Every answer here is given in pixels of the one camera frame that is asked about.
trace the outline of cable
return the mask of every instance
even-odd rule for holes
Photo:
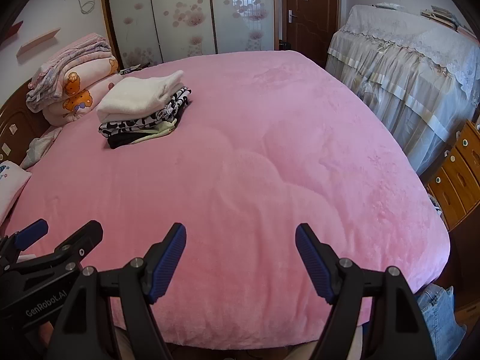
[[[80,0],[78,0],[78,4],[80,5],[80,11],[84,14],[84,15],[88,15],[90,12],[93,11],[93,9],[95,8],[95,0],[92,0],[92,1],[87,1],[85,4],[82,4],[82,2]],[[87,4],[91,4],[92,6],[90,7],[90,9],[88,10],[85,10],[83,9],[83,7],[85,7],[85,5]]]

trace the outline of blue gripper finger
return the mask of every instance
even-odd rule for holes
[[[176,223],[170,231],[174,231],[174,235],[153,268],[151,288],[147,295],[150,304],[154,304],[158,298],[165,295],[187,243],[184,225]]]
[[[328,245],[321,244],[306,223],[297,227],[295,244],[317,295],[333,304],[341,287],[335,252]]]
[[[13,243],[18,250],[24,251],[49,232],[45,219],[39,219],[15,235]]]

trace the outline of lace cloth cover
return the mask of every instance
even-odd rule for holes
[[[423,16],[369,5],[352,7],[340,31],[372,36],[423,54],[446,68],[472,104],[478,105],[479,94],[472,95],[472,89],[480,79],[480,47],[467,37]]]

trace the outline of door handle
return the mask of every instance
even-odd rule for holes
[[[298,17],[298,16],[295,16],[294,14],[292,14],[292,10],[289,9],[289,23],[292,23],[292,17]]]

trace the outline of books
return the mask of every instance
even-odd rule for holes
[[[460,25],[460,22],[455,17],[455,15],[450,12],[448,9],[440,8],[435,5],[431,5],[431,10],[436,17],[439,17],[444,20],[448,20],[455,24],[457,27]]]
[[[452,30],[456,31],[457,30],[457,25],[453,23],[452,21],[445,19],[444,17],[440,17],[435,15],[431,10],[429,9],[423,9],[420,14],[424,17],[428,17],[430,20],[434,20],[437,23],[443,24],[444,26],[447,26],[448,28],[451,28]]]
[[[459,34],[462,34],[463,36],[469,38],[477,45],[480,45],[473,31],[467,27],[460,25],[460,22],[457,20],[455,15],[449,10],[432,5],[431,10],[423,9],[420,12],[420,15],[428,17],[430,20],[435,20],[437,23],[443,24],[444,26],[447,26],[452,30],[457,31]]]

